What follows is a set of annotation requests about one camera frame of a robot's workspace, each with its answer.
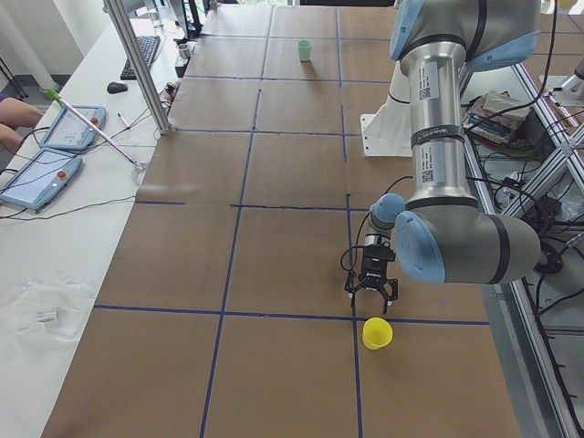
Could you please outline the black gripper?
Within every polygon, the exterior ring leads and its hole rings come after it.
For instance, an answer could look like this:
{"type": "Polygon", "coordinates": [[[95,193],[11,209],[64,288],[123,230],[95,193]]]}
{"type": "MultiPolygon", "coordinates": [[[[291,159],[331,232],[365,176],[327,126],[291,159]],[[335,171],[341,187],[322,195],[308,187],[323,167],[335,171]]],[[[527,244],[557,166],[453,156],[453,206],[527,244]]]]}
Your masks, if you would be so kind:
{"type": "Polygon", "coordinates": [[[386,314],[391,302],[399,297],[398,279],[387,278],[388,264],[390,262],[369,258],[364,258],[363,262],[364,267],[358,275],[352,269],[348,272],[344,288],[349,296],[350,305],[352,307],[357,306],[357,297],[360,295],[359,290],[374,290],[382,296],[382,313],[386,314]]]}

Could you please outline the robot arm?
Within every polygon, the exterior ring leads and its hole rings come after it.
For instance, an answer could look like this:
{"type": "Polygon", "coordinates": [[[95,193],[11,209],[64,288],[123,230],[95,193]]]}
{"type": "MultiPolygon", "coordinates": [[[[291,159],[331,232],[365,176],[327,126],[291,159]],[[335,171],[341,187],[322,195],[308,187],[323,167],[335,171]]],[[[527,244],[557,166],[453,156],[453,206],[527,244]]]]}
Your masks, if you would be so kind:
{"type": "Polygon", "coordinates": [[[398,296],[387,275],[398,262],[427,283],[507,284],[539,259],[536,232],[524,221],[482,214],[464,167],[459,74],[515,65],[532,56],[539,32],[537,1],[405,1],[390,53],[409,82],[413,181],[410,199],[383,195],[368,214],[359,268],[345,288],[398,296]]]}

